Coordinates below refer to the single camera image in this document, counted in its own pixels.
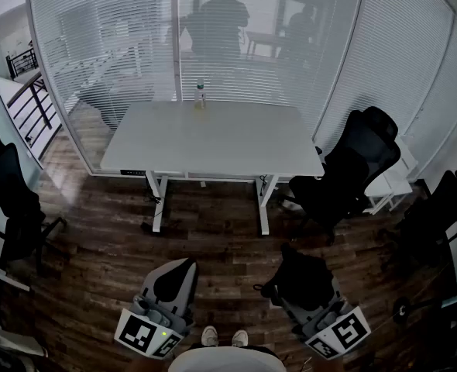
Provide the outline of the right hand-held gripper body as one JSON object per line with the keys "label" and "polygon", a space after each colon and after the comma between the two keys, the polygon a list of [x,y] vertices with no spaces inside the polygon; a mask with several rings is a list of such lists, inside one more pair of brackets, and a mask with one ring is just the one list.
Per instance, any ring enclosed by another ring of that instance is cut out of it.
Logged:
{"label": "right hand-held gripper body", "polygon": [[343,297],[333,297],[326,307],[312,311],[282,301],[282,307],[296,326],[292,332],[324,359],[338,358],[370,335],[370,327],[360,307]]}

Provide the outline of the black office chair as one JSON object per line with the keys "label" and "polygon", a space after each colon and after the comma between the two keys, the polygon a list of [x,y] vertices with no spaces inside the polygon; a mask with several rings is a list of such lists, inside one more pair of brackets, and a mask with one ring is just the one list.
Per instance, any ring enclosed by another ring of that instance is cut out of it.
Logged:
{"label": "black office chair", "polygon": [[416,260],[421,265],[436,267],[441,258],[447,229],[457,222],[457,170],[447,170],[434,192],[419,198],[404,213],[394,231],[381,229],[379,237],[397,244],[392,256],[382,263],[386,270],[398,261]]}
{"label": "black office chair", "polygon": [[324,175],[319,179],[290,179],[292,195],[283,199],[299,205],[305,213],[293,232],[293,240],[312,220],[323,228],[328,244],[333,244],[335,226],[363,212],[368,203],[367,187],[400,159],[397,134],[395,121],[375,106],[349,113],[338,142],[325,156]]}
{"label": "black office chair", "polygon": [[0,231],[4,241],[1,261],[15,261],[36,255],[36,272],[43,274],[42,253],[47,247],[68,259],[62,250],[48,242],[48,235],[58,224],[67,221],[59,216],[46,223],[46,214],[39,195],[32,191],[22,175],[19,155],[14,143],[4,144],[0,138],[0,208],[7,218],[5,230]]}

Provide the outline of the white side stand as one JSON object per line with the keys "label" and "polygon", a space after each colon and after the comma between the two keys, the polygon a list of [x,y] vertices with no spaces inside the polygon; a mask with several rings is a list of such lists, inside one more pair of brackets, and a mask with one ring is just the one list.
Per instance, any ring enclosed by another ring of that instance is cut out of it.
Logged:
{"label": "white side stand", "polygon": [[386,206],[390,206],[390,211],[394,210],[413,191],[408,176],[417,167],[417,160],[401,136],[396,137],[396,144],[400,148],[400,159],[365,190],[368,202],[363,211],[370,215],[375,215]]}

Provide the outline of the person's white shirt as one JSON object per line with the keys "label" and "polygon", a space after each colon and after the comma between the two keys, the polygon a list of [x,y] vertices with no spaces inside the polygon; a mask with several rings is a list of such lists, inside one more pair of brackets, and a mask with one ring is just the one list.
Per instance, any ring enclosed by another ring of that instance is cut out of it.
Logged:
{"label": "person's white shirt", "polygon": [[168,372],[287,372],[272,354],[233,346],[187,350],[168,367]]}

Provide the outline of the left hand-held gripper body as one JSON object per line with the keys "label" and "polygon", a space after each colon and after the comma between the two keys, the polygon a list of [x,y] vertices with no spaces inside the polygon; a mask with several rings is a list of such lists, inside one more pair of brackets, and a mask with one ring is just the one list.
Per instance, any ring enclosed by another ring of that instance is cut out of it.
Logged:
{"label": "left hand-held gripper body", "polygon": [[173,301],[164,301],[153,291],[137,294],[132,306],[122,310],[115,341],[151,359],[168,357],[191,331],[193,300],[188,291]]}

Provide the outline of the white window blinds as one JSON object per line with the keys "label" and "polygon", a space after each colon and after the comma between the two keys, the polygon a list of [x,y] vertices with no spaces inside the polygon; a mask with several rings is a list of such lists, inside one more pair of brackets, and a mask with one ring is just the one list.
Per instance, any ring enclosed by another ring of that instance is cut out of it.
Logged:
{"label": "white window blinds", "polygon": [[422,172],[457,126],[457,15],[444,0],[362,0],[314,141],[338,142],[349,113],[375,106]]}
{"label": "white window blinds", "polygon": [[[209,0],[179,0],[180,21]],[[184,99],[194,97],[198,78],[215,101],[253,102],[298,109],[309,131],[324,114],[350,41],[360,0],[238,0],[249,23],[239,32],[240,56],[212,59],[191,50],[180,31],[180,72]],[[315,6],[315,34],[302,60],[279,58],[290,18]]]}
{"label": "white window blinds", "polygon": [[44,80],[94,173],[136,170],[146,108],[176,98],[173,0],[27,0]]}

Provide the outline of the white table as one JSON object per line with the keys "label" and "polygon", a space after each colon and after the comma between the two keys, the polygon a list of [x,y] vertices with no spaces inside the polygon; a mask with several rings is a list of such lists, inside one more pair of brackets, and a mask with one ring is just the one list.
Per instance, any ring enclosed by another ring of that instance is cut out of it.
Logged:
{"label": "white table", "polygon": [[253,181],[262,234],[269,233],[266,204],[280,179],[324,173],[296,108],[245,102],[132,104],[100,168],[144,176],[165,199],[170,180]]}

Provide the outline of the black tripod stand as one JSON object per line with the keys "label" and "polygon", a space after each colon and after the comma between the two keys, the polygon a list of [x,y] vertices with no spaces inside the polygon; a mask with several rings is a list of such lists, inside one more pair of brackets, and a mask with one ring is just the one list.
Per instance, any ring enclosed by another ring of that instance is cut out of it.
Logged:
{"label": "black tripod stand", "polygon": [[447,339],[457,339],[457,289],[445,298],[437,297],[415,304],[410,303],[408,298],[398,298],[393,306],[393,321],[398,325],[404,324],[414,311],[426,307],[435,310],[435,331]]}

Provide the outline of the black stair railing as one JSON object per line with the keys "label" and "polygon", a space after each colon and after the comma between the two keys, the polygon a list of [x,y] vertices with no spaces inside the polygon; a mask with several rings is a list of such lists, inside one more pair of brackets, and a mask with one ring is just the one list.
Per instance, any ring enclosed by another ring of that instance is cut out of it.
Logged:
{"label": "black stair railing", "polygon": [[8,113],[34,156],[41,158],[61,122],[40,73],[35,50],[31,47],[5,59],[11,80],[21,87],[6,102]]}

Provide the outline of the person's white left shoe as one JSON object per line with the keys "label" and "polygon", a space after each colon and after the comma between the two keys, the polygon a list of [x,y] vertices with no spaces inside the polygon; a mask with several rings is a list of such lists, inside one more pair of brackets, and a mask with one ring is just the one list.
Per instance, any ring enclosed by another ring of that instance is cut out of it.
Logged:
{"label": "person's white left shoe", "polygon": [[203,329],[201,345],[206,347],[218,346],[218,332],[214,326],[208,325]]}

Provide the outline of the clear plastic bottle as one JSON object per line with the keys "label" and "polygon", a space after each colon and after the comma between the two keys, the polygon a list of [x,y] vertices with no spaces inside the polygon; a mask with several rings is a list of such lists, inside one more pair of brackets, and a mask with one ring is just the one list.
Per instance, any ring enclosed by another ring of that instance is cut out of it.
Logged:
{"label": "clear plastic bottle", "polygon": [[194,107],[196,109],[205,109],[206,106],[206,94],[204,89],[204,79],[198,78],[197,86],[194,95]]}

